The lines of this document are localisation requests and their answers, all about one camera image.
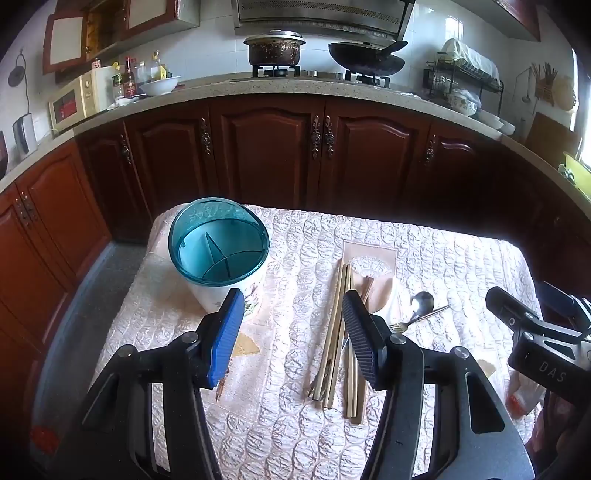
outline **granite countertop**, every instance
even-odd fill
[[[435,103],[422,100],[416,95],[398,92],[392,89],[361,85],[351,82],[335,82],[334,80],[323,79],[242,79],[225,80],[217,83],[209,83],[200,86],[190,86],[191,82],[185,82],[187,88],[178,90],[168,95],[148,98],[132,103],[126,107],[117,108],[104,112],[91,118],[80,125],[62,133],[53,139],[42,141],[36,152],[27,157],[24,161],[15,166],[6,176],[0,180],[0,193],[3,192],[14,180],[16,180],[26,169],[31,167],[39,159],[49,152],[92,128],[122,119],[135,113],[144,112],[161,106],[174,103],[188,102],[204,98],[212,98],[225,95],[244,95],[249,93],[308,93],[313,95],[330,95],[345,98],[356,98],[369,100],[371,102],[385,103],[387,105],[408,108],[427,115],[435,116],[443,120],[453,122],[465,128],[469,128],[493,140],[500,141],[513,152],[539,169],[561,188],[575,204],[591,220],[591,203],[572,184],[570,184],[557,170],[552,168],[541,157],[525,148],[510,137],[503,135],[497,130],[458,112],[450,110]]]

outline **black wok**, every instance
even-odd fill
[[[370,77],[387,77],[404,67],[404,60],[391,53],[406,45],[405,40],[384,49],[371,43],[330,43],[329,52],[335,62],[347,70]]]

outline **dish rack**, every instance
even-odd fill
[[[423,88],[429,90],[429,98],[445,98],[447,94],[452,92],[452,89],[458,87],[457,80],[479,87],[478,98],[482,97],[484,90],[497,93],[499,95],[497,115],[501,115],[505,84],[501,81],[499,85],[494,77],[474,68],[466,60],[428,61],[427,68],[423,70]]]

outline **brown pot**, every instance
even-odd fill
[[[300,47],[305,44],[296,32],[271,30],[267,34],[248,37],[248,61],[256,67],[297,65],[300,62]]]

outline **floor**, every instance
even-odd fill
[[[48,352],[33,406],[32,425],[62,438],[84,399],[111,323],[145,255],[140,245],[110,244],[89,271]],[[33,458],[48,458],[32,447]]]

